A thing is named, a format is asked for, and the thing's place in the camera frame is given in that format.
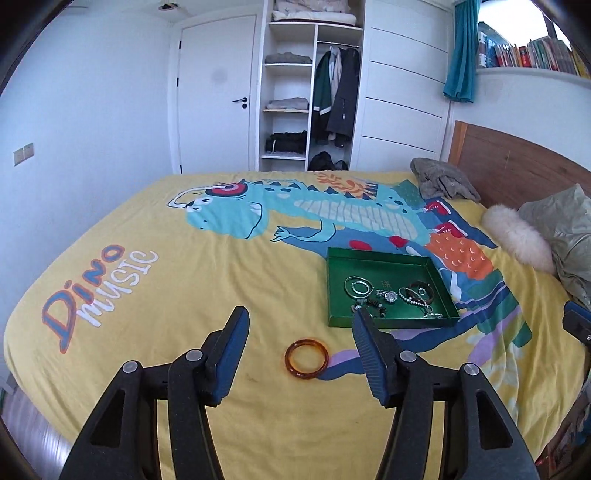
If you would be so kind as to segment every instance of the black jacket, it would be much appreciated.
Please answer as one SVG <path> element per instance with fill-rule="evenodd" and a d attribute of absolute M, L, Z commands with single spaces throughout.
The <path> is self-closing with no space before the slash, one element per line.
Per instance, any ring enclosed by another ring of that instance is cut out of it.
<path fill-rule="evenodd" d="M 353 127 L 355 126 L 359 92 L 359 52 L 355 48 L 341 50 L 341 61 L 343 71 L 340 75 L 339 88 L 336 91 L 326 129 L 329 132 L 350 138 L 353 136 Z"/>

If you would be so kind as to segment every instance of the hanging jacket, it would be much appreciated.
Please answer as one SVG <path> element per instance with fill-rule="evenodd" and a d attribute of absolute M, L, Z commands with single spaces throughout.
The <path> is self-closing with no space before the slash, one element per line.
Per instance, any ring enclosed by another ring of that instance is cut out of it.
<path fill-rule="evenodd" d="M 329 121 L 332 97 L 330 95 L 330 52 L 322 55 L 316 67 L 314 78 L 314 96 L 312 98 L 312 138 L 316 141 L 328 141 L 326 124 Z"/>
<path fill-rule="evenodd" d="M 340 48 L 336 48 L 331 55 L 331 60 L 334 59 L 333 70 L 330 72 L 330 95 L 333 103 L 335 102 L 336 91 L 339 89 L 340 76 L 343 72 L 343 66 L 340 61 Z"/>
<path fill-rule="evenodd" d="M 351 138 L 359 91 L 359 52 L 355 48 L 341 51 L 341 64 L 343 70 L 326 129 Z"/>

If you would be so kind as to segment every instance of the white wall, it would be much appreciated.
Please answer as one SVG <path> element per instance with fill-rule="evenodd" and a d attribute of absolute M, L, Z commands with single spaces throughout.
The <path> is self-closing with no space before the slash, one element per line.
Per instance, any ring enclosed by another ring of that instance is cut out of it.
<path fill-rule="evenodd" d="M 170 31 L 138 12 L 61 15 L 0 97 L 0 334 L 61 252 L 171 173 Z M 12 152 L 30 142 L 35 156 L 15 167 Z"/>
<path fill-rule="evenodd" d="M 490 69 L 476 81 L 474 103 L 452 102 L 442 160 L 459 120 L 524 138 L 591 170 L 591 82 L 536 69 Z"/>

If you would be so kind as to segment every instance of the metal screw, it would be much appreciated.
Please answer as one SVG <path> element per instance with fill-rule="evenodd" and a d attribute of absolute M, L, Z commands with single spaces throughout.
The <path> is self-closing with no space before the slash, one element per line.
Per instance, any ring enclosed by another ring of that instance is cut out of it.
<path fill-rule="evenodd" d="M 123 371 L 126 374 L 130 374 L 131 372 L 135 372 L 138 369 L 138 363 L 131 360 L 129 362 L 125 362 L 123 364 Z"/>
<path fill-rule="evenodd" d="M 474 364 L 466 364 L 464 365 L 464 372 L 466 372 L 468 375 L 478 375 L 480 368 Z"/>
<path fill-rule="evenodd" d="M 185 358 L 190 362 L 196 362 L 197 360 L 201 360 L 203 358 L 203 352 L 201 350 L 189 350 Z"/>
<path fill-rule="evenodd" d="M 411 352 L 410 350 L 403 350 L 400 352 L 400 360 L 404 362 L 412 363 L 417 359 L 417 354 L 415 352 Z"/>

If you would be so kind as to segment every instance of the green tray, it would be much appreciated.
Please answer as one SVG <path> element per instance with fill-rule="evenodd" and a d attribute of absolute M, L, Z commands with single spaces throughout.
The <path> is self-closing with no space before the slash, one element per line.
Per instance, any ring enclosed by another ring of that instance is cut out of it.
<path fill-rule="evenodd" d="M 351 328 L 353 312 L 351 305 L 355 300 L 349 297 L 343 285 L 345 279 L 355 275 L 369 280 L 376 290 L 395 290 L 408 287 L 421 280 L 429 283 L 435 291 L 431 304 L 433 313 L 441 313 L 440 319 L 422 318 L 422 310 L 405 303 L 400 298 L 393 304 L 382 303 L 388 309 L 385 318 L 374 315 L 378 328 L 433 328 L 455 325 L 460 319 L 457 308 L 447 291 L 433 260 L 416 255 L 386 254 L 329 247 L 327 264 L 327 283 L 329 297 L 329 326 Z"/>

